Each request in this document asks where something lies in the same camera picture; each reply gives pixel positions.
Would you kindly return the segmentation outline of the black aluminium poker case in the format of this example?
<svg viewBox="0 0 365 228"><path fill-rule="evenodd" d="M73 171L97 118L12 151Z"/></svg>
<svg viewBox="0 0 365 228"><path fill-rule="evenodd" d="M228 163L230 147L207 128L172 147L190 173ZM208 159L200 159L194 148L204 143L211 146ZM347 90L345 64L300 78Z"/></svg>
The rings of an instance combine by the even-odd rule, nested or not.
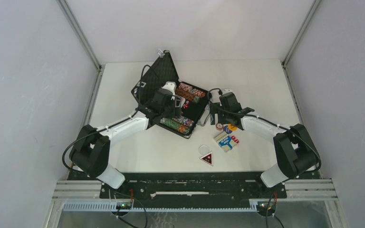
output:
<svg viewBox="0 0 365 228"><path fill-rule="evenodd" d="M208 104L207 90L182 81L168 50L152 65L144 65L131 94L137 111L148 118L147 127L158 125L189 139Z"/></svg>

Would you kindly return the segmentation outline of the red playing card deck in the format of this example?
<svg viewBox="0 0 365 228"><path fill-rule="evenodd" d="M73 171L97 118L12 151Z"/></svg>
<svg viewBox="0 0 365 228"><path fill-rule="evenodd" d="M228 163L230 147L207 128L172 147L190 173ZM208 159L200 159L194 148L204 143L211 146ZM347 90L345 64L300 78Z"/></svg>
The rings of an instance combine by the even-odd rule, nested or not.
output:
<svg viewBox="0 0 365 228"><path fill-rule="evenodd" d="M185 104L185 101L186 101L186 99L184 97L177 95L175 97L175 106L182 109Z"/></svg>

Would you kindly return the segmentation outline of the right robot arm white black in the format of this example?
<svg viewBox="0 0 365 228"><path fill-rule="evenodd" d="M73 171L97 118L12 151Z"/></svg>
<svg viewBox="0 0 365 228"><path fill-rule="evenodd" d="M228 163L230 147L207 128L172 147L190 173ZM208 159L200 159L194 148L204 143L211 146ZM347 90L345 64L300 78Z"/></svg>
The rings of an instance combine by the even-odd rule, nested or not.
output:
<svg viewBox="0 0 365 228"><path fill-rule="evenodd" d="M318 171L322 162L306 127L296 124L284 127L257 114L254 109L241 107L230 90L217 89L218 101L214 102L211 89L207 93L210 113L219 124L231 124L242 131L254 133L273 144L277 163L264 171L256 184L256 193L269 197L275 186L297 176Z"/></svg>

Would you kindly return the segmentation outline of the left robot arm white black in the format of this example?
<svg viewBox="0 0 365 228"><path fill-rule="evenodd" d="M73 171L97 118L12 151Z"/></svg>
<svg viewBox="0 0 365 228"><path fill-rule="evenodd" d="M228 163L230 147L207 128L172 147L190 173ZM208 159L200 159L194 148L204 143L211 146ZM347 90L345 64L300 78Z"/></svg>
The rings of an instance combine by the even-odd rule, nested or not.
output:
<svg viewBox="0 0 365 228"><path fill-rule="evenodd" d="M113 145L127 137L145 131L158 124L163 118L180 117L185 99L169 88L158 89L153 98L139 104L128 117L97 128L87 124L77 139L67 148L69 159L88 177L97 179L111 187L118 198L128 195L130 186L125 176L109 163Z"/></svg>

